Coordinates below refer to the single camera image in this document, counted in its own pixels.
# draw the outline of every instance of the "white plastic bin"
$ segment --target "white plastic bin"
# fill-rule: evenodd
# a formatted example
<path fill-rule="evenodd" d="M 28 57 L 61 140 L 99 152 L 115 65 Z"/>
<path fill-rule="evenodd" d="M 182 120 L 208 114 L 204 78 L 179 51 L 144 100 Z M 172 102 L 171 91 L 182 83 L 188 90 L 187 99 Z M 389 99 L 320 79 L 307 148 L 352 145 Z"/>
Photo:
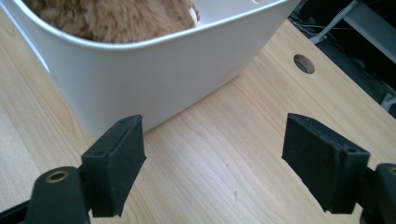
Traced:
<path fill-rule="evenodd" d="M 94 138 L 144 116 L 144 131 L 240 74 L 299 1 L 194 0 L 196 28 L 131 44 L 61 32 L 21 0 L 0 0 L 49 77 Z"/>

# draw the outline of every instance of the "screw hole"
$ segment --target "screw hole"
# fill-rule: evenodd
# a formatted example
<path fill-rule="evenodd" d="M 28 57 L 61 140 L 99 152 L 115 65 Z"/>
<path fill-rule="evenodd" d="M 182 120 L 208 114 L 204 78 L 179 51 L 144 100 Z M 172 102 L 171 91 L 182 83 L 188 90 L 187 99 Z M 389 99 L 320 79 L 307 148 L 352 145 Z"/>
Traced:
<path fill-rule="evenodd" d="M 301 71 L 307 74 L 314 74 L 315 66 L 312 64 L 311 60 L 301 54 L 296 54 L 293 57 L 294 63 Z"/>
<path fill-rule="evenodd" d="M 56 183 L 56 182 L 66 179 L 68 175 L 69 175 L 69 173 L 67 171 L 62 171 L 62 170 L 56 171 L 56 172 L 47 176 L 46 182 L 53 184 L 53 183 Z"/>

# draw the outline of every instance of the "wooden desk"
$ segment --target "wooden desk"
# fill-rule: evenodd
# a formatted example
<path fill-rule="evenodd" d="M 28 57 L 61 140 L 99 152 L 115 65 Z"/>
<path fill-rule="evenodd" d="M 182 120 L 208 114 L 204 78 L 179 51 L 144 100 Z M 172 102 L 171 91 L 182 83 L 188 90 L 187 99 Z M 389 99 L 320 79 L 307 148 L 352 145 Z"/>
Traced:
<path fill-rule="evenodd" d="M 92 143 L 33 53 L 0 12 L 0 210 L 35 179 L 78 166 Z M 308 75 L 293 62 L 311 59 Z M 358 223 L 323 213 L 281 160 L 287 113 L 320 120 L 396 163 L 396 122 L 285 22 L 243 74 L 145 134 L 148 156 L 122 218 L 93 223 Z"/>

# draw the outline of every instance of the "black clamp jaw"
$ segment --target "black clamp jaw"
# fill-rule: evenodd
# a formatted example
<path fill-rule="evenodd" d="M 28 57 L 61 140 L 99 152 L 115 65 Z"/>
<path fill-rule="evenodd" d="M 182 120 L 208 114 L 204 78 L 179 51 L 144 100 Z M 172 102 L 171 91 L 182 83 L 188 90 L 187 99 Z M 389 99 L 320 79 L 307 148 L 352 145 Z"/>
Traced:
<path fill-rule="evenodd" d="M 370 153 L 317 120 L 289 114 L 282 159 L 324 211 L 351 214 L 361 223 L 396 223 L 396 164 L 367 167 Z"/>
<path fill-rule="evenodd" d="M 35 182 L 32 198 L 0 214 L 0 223 L 90 223 L 94 217 L 121 216 L 146 159 L 142 116 L 117 121 L 82 156 L 76 167 L 47 171 Z"/>

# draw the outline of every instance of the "brown fur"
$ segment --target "brown fur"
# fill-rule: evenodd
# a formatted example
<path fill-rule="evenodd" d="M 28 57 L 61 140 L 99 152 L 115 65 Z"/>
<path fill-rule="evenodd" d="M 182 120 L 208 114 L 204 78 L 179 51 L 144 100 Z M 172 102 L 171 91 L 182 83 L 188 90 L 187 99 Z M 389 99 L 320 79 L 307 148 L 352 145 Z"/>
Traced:
<path fill-rule="evenodd" d="M 50 25 L 81 38 L 130 43 L 194 27 L 190 0 L 24 0 Z"/>

